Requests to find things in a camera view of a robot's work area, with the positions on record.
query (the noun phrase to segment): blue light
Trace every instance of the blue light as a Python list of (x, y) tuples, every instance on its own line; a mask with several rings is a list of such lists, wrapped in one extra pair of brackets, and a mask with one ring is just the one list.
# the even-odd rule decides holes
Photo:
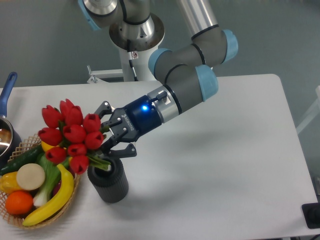
[(148, 108), (148, 106), (143, 105), (143, 106), (141, 107), (141, 109), (142, 109), (143, 111), (147, 111), (149, 108)]

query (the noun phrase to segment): wicker basket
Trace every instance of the wicker basket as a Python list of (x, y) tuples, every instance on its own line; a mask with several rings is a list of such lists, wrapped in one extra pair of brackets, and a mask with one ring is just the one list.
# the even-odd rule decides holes
[[(25, 139), (24, 142), (21, 142), (20, 145), (15, 149), (15, 152), (12, 153), (9, 161), (15, 159), (20, 154), (39, 145), (40, 143), (41, 143), (41, 140), (39, 139), (38, 135), (35, 134), (34, 136), (29, 136), (28, 139)], [(8, 197), (8, 194), (6, 194), (2, 191), (0, 191), (0, 216), (2, 216), (2, 218), (5, 221), (7, 221), (8, 224), (14, 225), (14, 226), (21, 228), (21, 229), (31, 230), (31, 229), (37, 229), (37, 228), (47, 226), (47, 225), (51, 224), (52, 222), (54, 222), (55, 220), (57, 220), (60, 216), (62, 216), (66, 212), (66, 210), (68, 209), (68, 207), (70, 206), (71, 202), (73, 201), (73, 199), (75, 197), (75, 194), (76, 194), (78, 186), (79, 186), (80, 177), (81, 177), (81, 175), (76, 175), (76, 177), (74, 179), (74, 190), (73, 190), (73, 193), (72, 193), (70, 199), (68, 200), (68, 202), (63, 206), (63, 208), (60, 209), (60, 211), (58, 211), (54, 216), (52, 216), (48, 220), (45, 220), (45, 221), (40, 222), (40, 223), (33, 225), (33, 226), (23, 226), (22, 222), (24, 221), (24, 218), (19, 218), (17, 216), (10, 215), (7, 212), (7, 210), (5, 208), (5, 203), (6, 203), (6, 199)]]

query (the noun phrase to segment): red tulip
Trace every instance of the red tulip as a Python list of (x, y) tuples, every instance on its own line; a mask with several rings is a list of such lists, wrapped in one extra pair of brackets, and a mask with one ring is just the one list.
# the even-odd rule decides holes
[(52, 127), (44, 127), (38, 132), (39, 138), (46, 144), (56, 146), (62, 141), (62, 134), (59, 129)]
[(70, 112), (70, 109), (74, 106), (74, 104), (69, 100), (66, 99), (65, 101), (60, 101), (60, 111), (65, 119), (68, 113)]
[(71, 143), (80, 144), (85, 140), (87, 133), (82, 126), (73, 124), (63, 127), (63, 135)]
[(89, 166), (89, 158), (85, 155), (74, 156), (70, 161), (70, 168), (76, 174), (83, 174)]
[(64, 148), (55, 146), (45, 152), (45, 157), (54, 164), (60, 164), (66, 159), (67, 153)]
[(88, 114), (82, 124), (87, 133), (97, 132), (101, 127), (101, 120), (97, 114)]
[(100, 148), (103, 141), (104, 136), (102, 135), (102, 133), (99, 131), (95, 131), (88, 133), (88, 135), (85, 137), (84, 144), (87, 149), (96, 150)]
[(64, 117), (58, 111), (58, 109), (53, 108), (50, 105), (47, 105), (46, 108), (42, 108), (42, 116), (43, 116), (45, 124), (49, 128), (54, 128), (54, 129), (56, 129), (58, 127), (59, 120), (60, 121), (64, 120)]
[(68, 147), (68, 155), (71, 157), (75, 157), (78, 155), (86, 155), (87, 154), (87, 148), (86, 145), (83, 143), (77, 143), (77, 144), (71, 144)]
[(71, 126), (73, 124), (81, 125), (84, 120), (81, 108), (79, 106), (73, 106), (68, 114), (65, 116), (65, 124)]

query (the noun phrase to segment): white table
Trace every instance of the white table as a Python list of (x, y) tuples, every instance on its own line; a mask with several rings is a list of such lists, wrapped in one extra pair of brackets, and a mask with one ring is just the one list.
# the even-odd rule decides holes
[[(69, 211), (24, 231), (0, 219), (0, 239), (251, 240), (319, 234), (301, 205), (317, 201), (280, 79), (220, 77), (205, 103), (141, 137), (122, 160), (129, 193), (104, 203), (87, 175)], [(16, 87), (7, 118), (22, 138), (45, 127), (41, 108), (69, 98), (84, 114), (157, 88), (152, 82)]]

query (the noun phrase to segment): tulip bouquet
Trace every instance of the tulip bouquet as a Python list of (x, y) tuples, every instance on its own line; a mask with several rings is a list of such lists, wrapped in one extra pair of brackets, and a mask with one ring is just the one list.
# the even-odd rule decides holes
[(47, 105), (42, 109), (45, 124), (38, 132), (42, 142), (49, 145), (45, 156), (54, 164), (62, 163), (69, 156), (69, 166), (76, 174), (83, 174), (88, 166), (107, 170), (110, 163), (96, 154), (109, 127), (101, 128), (97, 114), (83, 117), (79, 106), (69, 99), (60, 101), (60, 111)]

